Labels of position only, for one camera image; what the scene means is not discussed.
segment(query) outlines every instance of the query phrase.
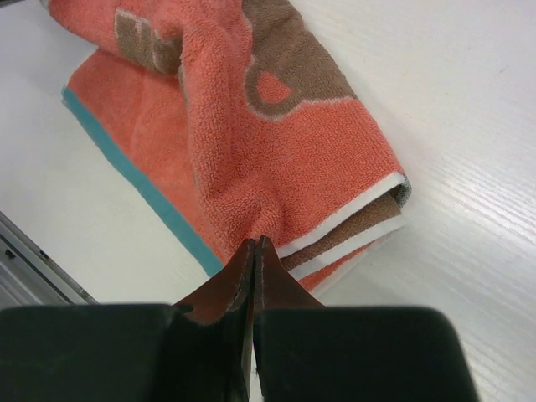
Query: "teal towel edge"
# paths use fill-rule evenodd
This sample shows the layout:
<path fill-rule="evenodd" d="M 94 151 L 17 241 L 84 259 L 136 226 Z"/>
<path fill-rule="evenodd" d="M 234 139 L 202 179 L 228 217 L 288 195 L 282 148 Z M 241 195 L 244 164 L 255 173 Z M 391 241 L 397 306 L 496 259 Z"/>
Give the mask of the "teal towel edge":
<path fill-rule="evenodd" d="M 171 230 L 182 243 L 184 248 L 203 267 L 208 276 L 213 276 L 222 269 L 222 263 L 214 252 L 193 230 L 186 219 L 173 207 L 167 198 L 151 183 L 119 147 L 111 140 L 110 136 L 93 116 L 93 114 L 80 102 L 76 94 L 69 88 L 62 91 L 63 101 L 67 108 L 75 115 L 79 123 L 91 137 L 93 142 L 100 148 L 106 159 L 119 171 L 147 201 L 157 213 L 162 222 Z"/>

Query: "white surface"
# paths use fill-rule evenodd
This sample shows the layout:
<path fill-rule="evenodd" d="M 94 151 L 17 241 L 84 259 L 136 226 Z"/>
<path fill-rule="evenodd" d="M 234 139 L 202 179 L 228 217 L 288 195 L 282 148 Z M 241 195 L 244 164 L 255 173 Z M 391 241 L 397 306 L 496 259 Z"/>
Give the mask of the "white surface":
<path fill-rule="evenodd" d="M 293 2 L 414 187 L 410 225 L 322 299 L 437 307 L 482 400 L 536 400 L 536 3 Z M 204 273 L 60 104 L 92 47 L 29 0 L 0 27 L 0 209 L 102 302 L 186 295 Z"/>

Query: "tabletop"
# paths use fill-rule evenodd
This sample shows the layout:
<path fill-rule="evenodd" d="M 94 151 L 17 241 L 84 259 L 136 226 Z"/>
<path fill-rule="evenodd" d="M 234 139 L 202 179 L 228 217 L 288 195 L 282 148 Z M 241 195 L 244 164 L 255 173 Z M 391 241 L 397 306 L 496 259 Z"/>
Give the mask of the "tabletop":
<path fill-rule="evenodd" d="M 321 301 L 438 308 L 483 401 L 534 400 L 536 3 L 291 2 L 414 189 L 407 227 Z M 204 271 L 61 104 L 95 46 L 37 0 L 0 26 L 0 210 L 99 302 L 186 296 Z"/>

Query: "terry cloth fabric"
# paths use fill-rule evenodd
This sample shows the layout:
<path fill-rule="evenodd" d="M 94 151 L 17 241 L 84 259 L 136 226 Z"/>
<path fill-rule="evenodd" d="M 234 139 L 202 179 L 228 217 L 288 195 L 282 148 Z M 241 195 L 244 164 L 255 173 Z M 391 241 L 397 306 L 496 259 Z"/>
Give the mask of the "terry cloth fabric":
<path fill-rule="evenodd" d="M 100 47 L 65 104 L 210 275 L 263 234 L 312 289 L 402 226 L 402 167 L 287 0 L 44 3 Z"/>

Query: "folded towel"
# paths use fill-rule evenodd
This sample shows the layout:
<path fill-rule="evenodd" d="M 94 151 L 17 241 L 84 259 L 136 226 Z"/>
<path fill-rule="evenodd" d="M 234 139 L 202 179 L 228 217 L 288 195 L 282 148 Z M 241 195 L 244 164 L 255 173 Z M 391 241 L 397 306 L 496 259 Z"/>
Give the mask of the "folded towel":
<path fill-rule="evenodd" d="M 400 228 L 374 119 L 287 0 L 47 0 L 99 45 L 64 102 L 213 275 L 271 237 L 307 288 Z"/>

